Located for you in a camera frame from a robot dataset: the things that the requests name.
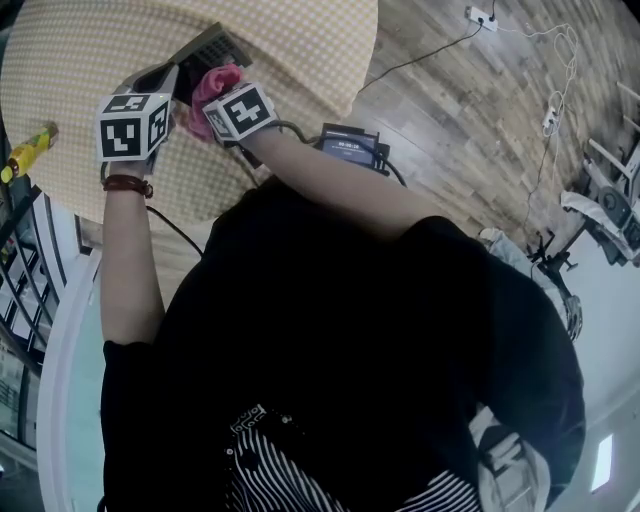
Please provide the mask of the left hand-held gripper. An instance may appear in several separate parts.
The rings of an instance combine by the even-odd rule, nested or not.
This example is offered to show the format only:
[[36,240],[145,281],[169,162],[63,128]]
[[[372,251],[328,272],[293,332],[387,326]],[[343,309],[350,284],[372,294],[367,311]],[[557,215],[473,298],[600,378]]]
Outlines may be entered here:
[[95,137],[101,172],[113,162],[141,161],[153,172],[168,138],[179,66],[171,61],[142,69],[99,102]]

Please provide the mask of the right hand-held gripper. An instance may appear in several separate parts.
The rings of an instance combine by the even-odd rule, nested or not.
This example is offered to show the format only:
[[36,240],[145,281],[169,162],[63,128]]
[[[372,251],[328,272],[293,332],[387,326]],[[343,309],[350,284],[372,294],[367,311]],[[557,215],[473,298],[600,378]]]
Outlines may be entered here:
[[238,143],[278,120],[274,103],[258,82],[240,82],[202,108],[215,140]]

